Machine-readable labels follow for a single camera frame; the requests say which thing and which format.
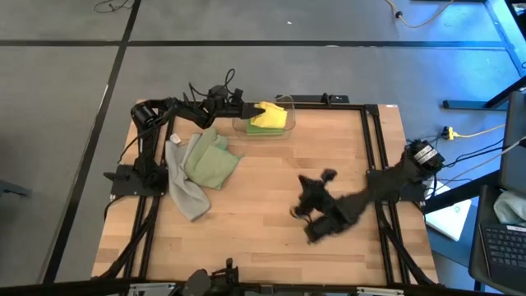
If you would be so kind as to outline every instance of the wooden table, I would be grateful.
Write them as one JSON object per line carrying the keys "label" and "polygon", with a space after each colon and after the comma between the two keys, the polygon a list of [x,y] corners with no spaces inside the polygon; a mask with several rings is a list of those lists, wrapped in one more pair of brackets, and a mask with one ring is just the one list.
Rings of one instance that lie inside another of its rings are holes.
{"label": "wooden table", "polygon": [[[399,110],[394,105],[379,108],[388,160],[395,164],[405,144]],[[372,118],[369,122],[373,133]],[[216,119],[214,125],[219,134],[228,136],[228,150],[244,156],[220,191],[205,189],[212,207],[196,222],[184,218],[170,196],[161,198],[147,275],[150,280],[186,280],[200,268],[209,272],[224,268],[225,260],[232,257],[243,282],[385,284],[372,205],[348,232],[315,245],[307,244],[302,229],[305,222],[288,213],[298,203],[300,173],[317,178],[325,168],[336,169],[338,175],[328,185],[335,197],[366,186],[367,155],[358,111],[297,110],[296,127],[285,140],[241,140],[226,118]],[[176,119],[174,130],[183,142],[192,133],[202,132],[181,118]],[[127,143],[135,135],[131,125]],[[379,165],[376,138],[371,135]],[[131,164],[135,158],[136,147],[132,147],[124,162]],[[123,198],[109,209],[93,275],[106,271],[126,246],[137,200]],[[405,247],[427,276],[437,281],[422,214],[407,202],[399,202],[398,212]],[[139,248],[135,275],[141,254]],[[390,254],[394,277],[399,280],[392,247]]]}

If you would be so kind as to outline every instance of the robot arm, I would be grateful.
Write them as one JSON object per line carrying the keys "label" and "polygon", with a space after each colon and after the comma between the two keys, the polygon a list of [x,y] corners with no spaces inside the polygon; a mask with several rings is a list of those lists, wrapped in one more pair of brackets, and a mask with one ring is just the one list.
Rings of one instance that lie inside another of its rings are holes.
{"label": "robot arm", "polygon": [[135,195],[142,195],[140,194],[144,192],[142,188],[152,189],[158,194],[164,192],[168,183],[168,173],[165,167],[155,162],[155,149],[160,128],[174,117],[185,118],[205,129],[210,127],[216,118],[249,119],[265,112],[264,109],[254,107],[253,103],[243,102],[241,96],[242,90],[236,89],[230,94],[226,86],[214,86],[201,102],[190,102],[183,94],[183,101],[176,98],[148,99],[134,105],[131,108],[131,119],[137,128],[138,157],[133,167],[126,169],[126,173],[105,173],[104,175],[114,181],[113,185],[116,180],[136,183],[130,180],[138,179],[141,186],[138,187],[138,190],[129,192],[118,190],[118,192],[113,191],[112,194],[121,196],[122,194],[119,193],[138,192]]}

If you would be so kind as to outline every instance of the towel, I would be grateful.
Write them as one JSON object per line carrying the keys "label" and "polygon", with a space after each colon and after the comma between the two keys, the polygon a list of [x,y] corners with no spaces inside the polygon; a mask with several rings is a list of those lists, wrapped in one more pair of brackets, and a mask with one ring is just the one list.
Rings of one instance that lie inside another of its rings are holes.
{"label": "towel", "polygon": [[511,191],[502,192],[496,199],[493,210],[501,223],[526,227],[526,197]]}
{"label": "towel", "polygon": [[203,190],[184,173],[184,164],[200,134],[193,135],[188,145],[177,146],[171,141],[166,141],[166,164],[168,165],[168,189],[170,196],[178,206],[181,213],[190,221],[195,221],[210,209],[210,201]]}
{"label": "towel", "polygon": [[215,127],[207,129],[193,147],[184,165],[187,176],[196,184],[221,189],[223,182],[238,166],[239,158],[226,150],[228,139]]}
{"label": "towel", "polygon": [[250,124],[256,127],[284,128],[287,123],[287,111],[269,103],[260,102],[254,107],[264,109],[265,112],[250,119]]}

